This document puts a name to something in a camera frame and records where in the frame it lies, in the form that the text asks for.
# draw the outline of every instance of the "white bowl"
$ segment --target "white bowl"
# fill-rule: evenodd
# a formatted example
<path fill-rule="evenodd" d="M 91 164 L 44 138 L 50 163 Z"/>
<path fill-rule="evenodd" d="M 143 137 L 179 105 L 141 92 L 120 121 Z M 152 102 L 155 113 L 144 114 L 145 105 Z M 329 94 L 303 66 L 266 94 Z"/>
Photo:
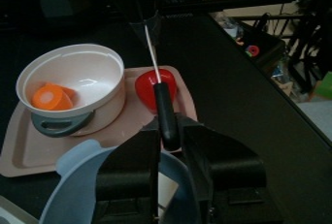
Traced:
<path fill-rule="evenodd" d="M 124 105 L 124 66 L 117 53 L 103 46 L 83 44 L 57 48 L 37 57 L 17 80 L 17 95 L 26 108 L 52 119 L 95 112 L 92 122 L 76 135 L 92 133 L 119 115 Z M 44 111 L 30 105 L 32 95 L 45 82 L 75 90 L 72 109 Z"/>

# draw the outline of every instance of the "black knife handle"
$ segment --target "black knife handle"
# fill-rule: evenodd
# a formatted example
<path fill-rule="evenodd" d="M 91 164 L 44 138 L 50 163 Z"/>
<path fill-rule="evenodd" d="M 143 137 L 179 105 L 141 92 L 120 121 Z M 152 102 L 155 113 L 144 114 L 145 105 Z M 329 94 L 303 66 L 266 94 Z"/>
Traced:
<path fill-rule="evenodd" d="M 172 103 L 166 82 L 152 86 L 162 143 L 166 150 L 176 150 L 180 147 L 178 122 L 172 110 Z"/>

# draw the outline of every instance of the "tray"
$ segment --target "tray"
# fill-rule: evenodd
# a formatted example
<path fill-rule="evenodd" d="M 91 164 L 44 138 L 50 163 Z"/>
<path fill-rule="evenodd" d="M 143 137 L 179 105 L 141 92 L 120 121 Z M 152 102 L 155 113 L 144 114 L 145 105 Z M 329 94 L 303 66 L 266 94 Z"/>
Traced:
<path fill-rule="evenodd" d="M 196 120 L 191 97 L 179 72 L 170 66 L 160 66 L 160 68 L 167 69 L 176 80 L 174 112 L 180 112 Z M 135 92 L 136 77 L 148 70 L 152 70 L 152 67 L 125 69 L 125 104 L 121 113 L 113 122 L 93 134 L 62 138 L 44 136 L 36 131 L 29 121 L 29 110 L 18 103 L 6 129 L 0 157 L 0 174 L 24 176 L 54 171 L 58 157 L 88 139 L 97 140 L 103 147 L 125 142 L 154 118 Z"/>
<path fill-rule="evenodd" d="M 37 220 L 10 201 L 0 196 L 0 223 L 37 224 Z"/>

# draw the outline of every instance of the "black table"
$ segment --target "black table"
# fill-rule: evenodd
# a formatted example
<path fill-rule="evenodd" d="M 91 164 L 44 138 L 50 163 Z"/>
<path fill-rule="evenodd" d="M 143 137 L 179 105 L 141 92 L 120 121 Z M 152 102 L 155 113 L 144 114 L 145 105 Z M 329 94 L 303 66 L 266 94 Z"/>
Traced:
<path fill-rule="evenodd" d="M 50 49 L 79 43 L 112 48 L 127 68 L 149 66 L 148 51 L 125 23 L 52 39 L 2 34 L 1 138 L 18 101 L 14 83 L 24 66 Z M 269 192 L 286 223 L 330 223 L 329 142 L 210 17 L 163 19 L 156 53 L 159 64 L 180 72 L 198 120 L 242 141 L 263 159 Z M 56 173 L 0 176 L 0 195 L 38 218 L 58 180 Z"/>

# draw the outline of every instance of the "white bowl rim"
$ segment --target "white bowl rim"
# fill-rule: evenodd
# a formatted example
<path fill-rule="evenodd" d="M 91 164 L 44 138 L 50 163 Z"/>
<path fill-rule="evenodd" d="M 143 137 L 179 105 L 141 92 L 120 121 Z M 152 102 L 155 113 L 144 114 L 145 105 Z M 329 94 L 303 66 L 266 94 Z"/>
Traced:
<path fill-rule="evenodd" d="M 29 104 L 29 102 L 28 102 L 28 100 L 24 97 L 22 90 L 25 88 L 25 80 L 28 79 L 28 76 L 36 70 L 36 68 L 38 68 L 48 61 L 53 60 L 56 58 L 56 54 L 58 54 L 58 53 L 61 53 L 61 55 L 66 54 L 68 52 L 65 52 L 65 51 L 69 50 L 69 49 L 71 49 L 69 53 L 73 53 L 75 51 L 80 51 L 81 52 L 83 49 L 85 49 L 89 52 L 101 53 L 107 57 L 112 58 L 113 61 L 119 65 L 121 77 L 119 78 L 119 81 L 115 83 L 113 88 L 101 97 L 101 99 L 99 101 L 91 103 L 87 106 L 81 106 L 79 108 L 75 108 L 75 109 L 66 110 L 66 111 L 56 111 L 56 112 L 53 112 L 53 111 L 44 111 L 44 110 L 40 110 L 40 109 L 32 107 L 30 104 Z M 17 96 L 20 98 L 20 101 L 24 103 L 24 105 L 26 106 L 26 108 L 33 113 L 36 113 L 36 114 L 38 114 L 41 116 L 53 117 L 53 118 L 72 117 L 72 116 L 80 115 L 80 114 L 83 114 L 85 112 L 92 112 L 99 106 L 101 106 L 111 99 L 111 97 L 116 94 L 119 88 L 123 86 L 121 85 L 121 83 L 124 81 L 124 78 L 123 77 L 124 77 L 124 65 L 123 65 L 123 61 L 121 61 L 121 58 L 120 58 L 119 54 L 111 48 L 107 48 L 104 46 L 95 45 L 95 44 L 69 45 L 69 46 L 65 46 L 65 47 L 56 48 L 56 49 L 48 51 L 46 53 L 41 54 L 25 66 L 25 68 L 20 72 L 20 76 L 18 76 L 17 83 L 16 83 Z"/>

